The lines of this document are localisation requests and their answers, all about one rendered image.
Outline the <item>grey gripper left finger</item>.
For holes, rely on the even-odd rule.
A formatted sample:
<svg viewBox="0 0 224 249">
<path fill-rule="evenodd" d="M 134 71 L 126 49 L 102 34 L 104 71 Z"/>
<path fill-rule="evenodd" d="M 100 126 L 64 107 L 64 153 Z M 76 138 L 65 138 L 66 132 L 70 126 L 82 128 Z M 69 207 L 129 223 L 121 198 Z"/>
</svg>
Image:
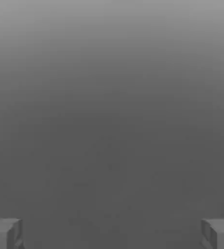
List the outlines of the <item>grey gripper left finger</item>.
<svg viewBox="0 0 224 249">
<path fill-rule="evenodd" d="M 22 219 L 0 218 L 0 249 L 24 249 Z"/>
</svg>

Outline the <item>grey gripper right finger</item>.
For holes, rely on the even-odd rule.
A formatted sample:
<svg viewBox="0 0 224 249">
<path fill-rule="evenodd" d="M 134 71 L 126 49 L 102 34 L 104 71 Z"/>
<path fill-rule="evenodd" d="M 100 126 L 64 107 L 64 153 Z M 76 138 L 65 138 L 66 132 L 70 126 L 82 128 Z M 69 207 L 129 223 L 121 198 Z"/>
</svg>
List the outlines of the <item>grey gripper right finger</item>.
<svg viewBox="0 0 224 249">
<path fill-rule="evenodd" d="M 224 249 L 224 219 L 202 219 L 201 234 L 204 249 Z"/>
</svg>

